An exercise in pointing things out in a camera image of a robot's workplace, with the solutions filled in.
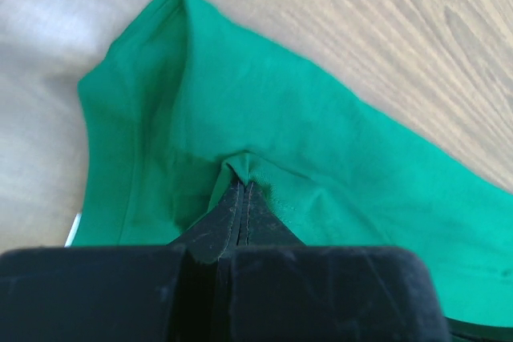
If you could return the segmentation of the green t shirt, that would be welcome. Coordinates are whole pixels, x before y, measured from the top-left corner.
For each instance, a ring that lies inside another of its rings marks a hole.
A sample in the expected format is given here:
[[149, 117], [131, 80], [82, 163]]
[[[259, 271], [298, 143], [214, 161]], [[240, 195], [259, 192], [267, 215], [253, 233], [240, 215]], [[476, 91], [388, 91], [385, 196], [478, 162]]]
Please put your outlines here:
[[512, 324], [512, 197], [205, 0], [152, 0], [78, 85], [76, 246], [165, 244], [233, 177], [311, 245], [394, 245], [454, 320]]

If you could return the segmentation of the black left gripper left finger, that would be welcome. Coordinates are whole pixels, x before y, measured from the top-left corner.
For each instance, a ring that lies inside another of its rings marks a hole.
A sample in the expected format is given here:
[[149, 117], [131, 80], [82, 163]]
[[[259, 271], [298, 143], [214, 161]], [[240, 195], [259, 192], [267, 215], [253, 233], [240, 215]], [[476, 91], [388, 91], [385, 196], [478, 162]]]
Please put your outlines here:
[[52, 247], [1, 257], [4, 341], [224, 341], [244, 185], [167, 245]]

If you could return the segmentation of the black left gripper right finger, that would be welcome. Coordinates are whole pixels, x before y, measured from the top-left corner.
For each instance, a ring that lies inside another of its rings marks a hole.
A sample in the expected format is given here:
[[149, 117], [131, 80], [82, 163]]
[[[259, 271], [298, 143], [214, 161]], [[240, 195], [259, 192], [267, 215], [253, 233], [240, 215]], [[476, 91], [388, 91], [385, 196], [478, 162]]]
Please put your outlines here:
[[306, 247], [239, 186], [231, 341], [448, 341], [430, 273], [399, 247]]

